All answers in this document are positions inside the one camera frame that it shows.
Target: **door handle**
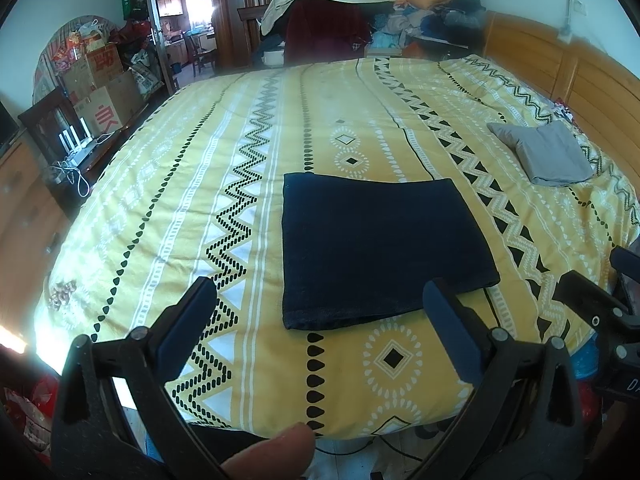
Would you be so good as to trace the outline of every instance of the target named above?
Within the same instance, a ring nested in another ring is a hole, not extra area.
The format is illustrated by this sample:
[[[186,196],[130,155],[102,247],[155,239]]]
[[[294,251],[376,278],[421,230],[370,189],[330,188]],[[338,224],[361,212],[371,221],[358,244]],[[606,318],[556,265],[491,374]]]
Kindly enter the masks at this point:
[[[51,237],[51,243],[47,247],[45,247],[44,251],[47,254],[51,254],[56,250],[56,248],[58,248],[59,245],[60,233],[53,233],[53,236]]]

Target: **television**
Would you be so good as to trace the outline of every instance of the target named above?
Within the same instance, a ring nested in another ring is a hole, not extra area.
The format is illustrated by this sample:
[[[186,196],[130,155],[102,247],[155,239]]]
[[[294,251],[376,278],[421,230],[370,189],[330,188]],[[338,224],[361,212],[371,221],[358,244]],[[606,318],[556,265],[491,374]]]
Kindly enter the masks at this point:
[[[14,138],[18,129],[18,124],[14,121],[14,118],[0,103],[0,155],[7,149],[9,141]]]

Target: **green bag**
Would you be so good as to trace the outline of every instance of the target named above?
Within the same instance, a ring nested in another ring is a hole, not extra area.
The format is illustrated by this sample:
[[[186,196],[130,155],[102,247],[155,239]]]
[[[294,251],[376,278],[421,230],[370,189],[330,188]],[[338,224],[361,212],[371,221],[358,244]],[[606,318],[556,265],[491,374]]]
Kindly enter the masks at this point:
[[[149,8],[146,0],[122,0],[122,13],[125,20],[148,20]]]

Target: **kitchen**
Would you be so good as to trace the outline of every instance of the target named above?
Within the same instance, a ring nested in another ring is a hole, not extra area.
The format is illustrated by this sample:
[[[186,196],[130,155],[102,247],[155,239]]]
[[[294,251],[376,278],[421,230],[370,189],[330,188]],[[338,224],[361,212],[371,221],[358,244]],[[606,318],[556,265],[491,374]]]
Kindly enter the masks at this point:
[[[214,75],[211,0],[156,0],[169,64],[179,87]]]

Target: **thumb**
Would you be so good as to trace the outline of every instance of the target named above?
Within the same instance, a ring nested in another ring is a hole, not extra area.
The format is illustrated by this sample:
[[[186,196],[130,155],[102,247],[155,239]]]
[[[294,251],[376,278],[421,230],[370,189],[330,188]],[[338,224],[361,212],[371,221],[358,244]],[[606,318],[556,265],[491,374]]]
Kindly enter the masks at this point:
[[[222,469],[233,480],[295,480],[309,467],[315,450],[314,432],[299,422],[231,457]]]

